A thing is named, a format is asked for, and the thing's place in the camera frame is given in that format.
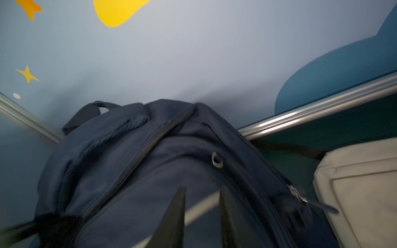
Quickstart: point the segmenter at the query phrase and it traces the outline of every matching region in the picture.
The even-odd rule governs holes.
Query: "dark green floor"
[[[397,94],[394,94],[261,139],[329,151],[350,144],[396,136]],[[258,149],[278,171],[295,185],[302,186],[309,199],[317,199],[313,174],[320,161],[290,152]],[[316,212],[325,220],[322,212]]]

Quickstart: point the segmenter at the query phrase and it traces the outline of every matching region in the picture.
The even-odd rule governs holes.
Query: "blue painted shape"
[[[276,114],[397,70],[397,5],[378,34],[327,53],[298,70],[281,88]]]

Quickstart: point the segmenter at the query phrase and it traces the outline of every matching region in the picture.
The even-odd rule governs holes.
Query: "metal grommet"
[[[216,152],[212,154],[212,164],[218,169],[223,167],[223,161],[219,161],[219,157],[217,156]]]

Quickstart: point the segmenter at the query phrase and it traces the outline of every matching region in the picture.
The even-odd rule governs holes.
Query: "zipper pull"
[[[331,207],[327,204],[306,199],[305,197],[301,196],[299,191],[292,185],[288,185],[288,188],[289,188],[289,191],[291,192],[291,194],[293,194],[301,202],[305,202],[313,207],[320,208],[324,212],[330,212],[330,213],[334,213],[334,214],[339,213],[339,211],[336,208]]]

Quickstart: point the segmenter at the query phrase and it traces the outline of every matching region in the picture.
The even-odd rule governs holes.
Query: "yellow star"
[[[22,74],[25,76],[27,83],[29,83],[31,79],[40,81],[40,80],[38,80],[37,78],[35,78],[34,76],[32,76],[32,74],[30,74],[30,72],[29,72],[29,67],[28,67],[28,66],[26,66],[25,71],[20,71],[20,70],[18,70],[18,69],[16,69],[16,70],[19,71],[20,73],[22,73]]]
[[[33,21],[34,13],[42,10],[33,0],[15,0],[15,2],[22,6],[31,21]]]

